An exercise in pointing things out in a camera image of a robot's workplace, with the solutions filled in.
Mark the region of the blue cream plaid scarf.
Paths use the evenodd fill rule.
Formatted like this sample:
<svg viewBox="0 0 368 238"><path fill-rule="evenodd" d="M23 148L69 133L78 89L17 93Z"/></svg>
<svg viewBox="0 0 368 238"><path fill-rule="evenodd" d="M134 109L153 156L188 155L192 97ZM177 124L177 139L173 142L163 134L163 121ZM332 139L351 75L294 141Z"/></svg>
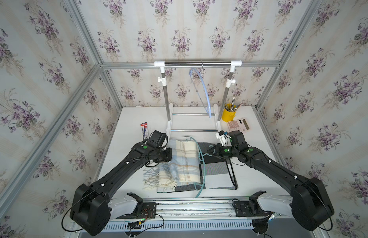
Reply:
<svg viewBox="0 0 368 238"><path fill-rule="evenodd" d="M200 190L199 150L192 140L171 140L172 159L144 169L143 189L158 193Z"/></svg>

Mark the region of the teal plastic clothes hanger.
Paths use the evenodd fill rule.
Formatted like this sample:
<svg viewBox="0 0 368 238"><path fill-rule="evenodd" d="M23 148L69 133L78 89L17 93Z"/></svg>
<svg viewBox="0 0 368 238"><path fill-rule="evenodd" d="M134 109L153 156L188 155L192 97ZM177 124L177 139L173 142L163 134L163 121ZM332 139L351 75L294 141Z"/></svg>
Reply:
<svg viewBox="0 0 368 238"><path fill-rule="evenodd" d="M202 149L199 145L199 143L192 137L192 136L189 136L189 135L185 135L184 138L186 140L190 140L190 141L193 141L196 146L197 146L197 149L198 149L198 159L199 159L199 168L201 169L202 171L202 174L200 176L200 178L202 179L201 183L195 183L194 187L197 191L197 194L195 196L195 199L199 198L200 195L202 194L202 191L204 190L205 188L205 181L206 181L206 164L205 164L205 160L204 160L204 154L202 152Z"/></svg>

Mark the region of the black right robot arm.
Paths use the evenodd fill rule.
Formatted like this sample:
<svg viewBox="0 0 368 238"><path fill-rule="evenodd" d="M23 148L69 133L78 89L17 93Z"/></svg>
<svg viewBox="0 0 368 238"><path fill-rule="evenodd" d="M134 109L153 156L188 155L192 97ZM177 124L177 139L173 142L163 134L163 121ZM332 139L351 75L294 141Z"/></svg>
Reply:
<svg viewBox="0 0 368 238"><path fill-rule="evenodd" d="M240 131L229 133L230 145L217 144L207 150L218 159L237 158L281 186L287 195L271 195L260 190L249 197L249 212L270 217L279 213L295 219L308 231L314 231L325 221L331 221L334 208L322 181L307 178L283 167L262 150L250 146Z"/></svg>

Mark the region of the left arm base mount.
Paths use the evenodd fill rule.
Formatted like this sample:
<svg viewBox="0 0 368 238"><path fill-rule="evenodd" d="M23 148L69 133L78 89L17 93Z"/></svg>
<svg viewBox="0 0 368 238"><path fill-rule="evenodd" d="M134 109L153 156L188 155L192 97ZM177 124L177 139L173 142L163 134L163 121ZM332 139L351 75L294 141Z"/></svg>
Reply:
<svg viewBox="0 0 368 238"><path fill-rule="evenodd" d="M156 203L145 203L135 193L127 193L122 198L111 199L110 220L114 219L144 219L156 217Z"/></svg>

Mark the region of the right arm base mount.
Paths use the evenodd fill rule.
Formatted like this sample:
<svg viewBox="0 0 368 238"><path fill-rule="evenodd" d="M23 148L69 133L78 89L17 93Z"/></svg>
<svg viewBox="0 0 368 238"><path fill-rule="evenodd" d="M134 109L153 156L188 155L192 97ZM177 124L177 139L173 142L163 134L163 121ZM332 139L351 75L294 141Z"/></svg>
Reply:
<svg viewBox="0 0 368 238"><path fill-rule="evenodd" d="M232 199L231 205L237 217L271 217L277 214L293 218L292 201L290 195L273 195L260 190L248 200Z"/></svg>

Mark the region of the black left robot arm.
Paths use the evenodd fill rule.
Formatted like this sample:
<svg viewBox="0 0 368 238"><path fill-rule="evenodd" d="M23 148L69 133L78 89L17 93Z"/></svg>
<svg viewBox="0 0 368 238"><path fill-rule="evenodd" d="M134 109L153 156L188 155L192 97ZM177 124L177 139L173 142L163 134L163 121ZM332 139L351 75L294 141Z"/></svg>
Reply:
<svg viewBox="0 0 368 238"><path fill-rule="evenodd" d="M70 219L92 236L98 235L109 221L123 215L139 216L143 200L133 192L114 199L119 188L139 169L149 162L160 163L172 159L172 149L167 147L168 136L154 131L136 143L127 156L111 171L91 185L81 184L75 191Z"/></svg>

